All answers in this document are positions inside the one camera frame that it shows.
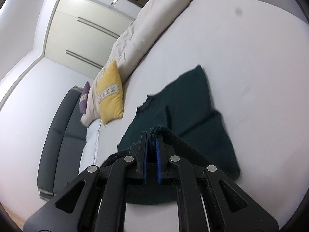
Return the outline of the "purple pillow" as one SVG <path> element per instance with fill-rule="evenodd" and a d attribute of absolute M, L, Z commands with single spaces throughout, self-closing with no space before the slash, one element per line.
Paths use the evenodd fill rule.
<path fill-rule="evenodd" d="M 88 93 L 90 91 L 90 88 L 91 88 L 90 83 L 87 81 L 82 89 L 80 101 L 79 101 L 79 109 L 82 115 L 86 113 L 87 98 L 88 98 Z"/>

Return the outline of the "white bed sheet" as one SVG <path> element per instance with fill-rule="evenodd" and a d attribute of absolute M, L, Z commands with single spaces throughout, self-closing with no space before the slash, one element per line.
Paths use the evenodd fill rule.
<path fill-rule="evenodd" d="M 96 163 L 117 151 L 147 96 L 201 66 L 235 149 L 237 184 L 283 227 L 308 190 L 308 25 L 256 0 L 194 0 L 124 84 Z"/>

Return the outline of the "dark green sweater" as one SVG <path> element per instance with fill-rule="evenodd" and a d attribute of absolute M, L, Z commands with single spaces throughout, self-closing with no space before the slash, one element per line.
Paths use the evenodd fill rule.
<path fill-rule="evenodd" d="M 139 144 L 142 132 L 150 139 L 150 159 L 156 161 L 155 139 L 162 135 L 176 154 L 192 165 L 218 166 L 232 180 L 240 176 L 234 148 L 220 112 L 212 107 L 206 75 L 201 66 L 179 76 L 161 92 L 149 95 L 121 139 L 117 152 L 101 167 L 112 165 Z"/>

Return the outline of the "cream wardrobe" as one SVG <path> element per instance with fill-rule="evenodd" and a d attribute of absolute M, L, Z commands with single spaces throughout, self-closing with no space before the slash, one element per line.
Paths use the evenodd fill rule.
<path fill-rule="evenodd" d="M 131 20 L 89 0 L 59 0 L 45 57 L 89 78 L 108 61 L 113 44 Z"/>

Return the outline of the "yellow patterned pillow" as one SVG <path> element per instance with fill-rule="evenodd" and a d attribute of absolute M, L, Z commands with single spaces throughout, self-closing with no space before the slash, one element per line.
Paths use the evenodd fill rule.
<path fill-rule="evenodd" d="M 96 94 L 99 114 L 104 125 L 123 117 L 123 84 L 116 61 L 112 61 L 105 69 L 98 81 Z"/>

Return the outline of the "dark grey headboard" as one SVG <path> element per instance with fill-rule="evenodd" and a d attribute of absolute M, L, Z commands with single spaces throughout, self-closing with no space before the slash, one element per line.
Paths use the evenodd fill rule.
<path fill-rule="evenodd" d="M 74 86 L 62 100 L 47 133 L 37 175 L 39 197 L 49 201 L 79 174 L 86 145 L 79 101 L 82 89 Z"/>

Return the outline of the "beige duvet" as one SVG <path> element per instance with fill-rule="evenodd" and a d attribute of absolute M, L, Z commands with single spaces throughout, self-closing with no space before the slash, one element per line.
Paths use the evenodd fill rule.
<path fill-rule="evenodd" d="M 96 88 L 107 66 L 116 61 L 124 84 L 163 32 L 193 0 L 149 0 L 137 18 L 113 44 L 108 61 L 95 77 L 87 98 L 86 113 L 81 117 L 85 127 L 100 119 Z"/>

